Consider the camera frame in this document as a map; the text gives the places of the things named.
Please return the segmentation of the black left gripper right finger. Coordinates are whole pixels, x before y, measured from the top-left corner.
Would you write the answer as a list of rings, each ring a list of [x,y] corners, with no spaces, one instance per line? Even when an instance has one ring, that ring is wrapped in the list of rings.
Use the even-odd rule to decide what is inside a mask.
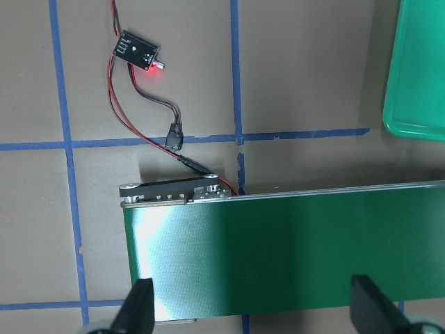
[[[366,275],[352,275],[350,319],[358,333],[415,333],[417,325]]]

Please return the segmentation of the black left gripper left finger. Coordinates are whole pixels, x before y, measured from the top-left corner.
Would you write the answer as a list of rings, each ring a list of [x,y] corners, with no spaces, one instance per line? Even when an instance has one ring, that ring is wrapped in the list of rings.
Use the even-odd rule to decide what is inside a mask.
[[[137,279],[119,313],[112,333],[152,333],[155,323],[154,286],[151,278]]]

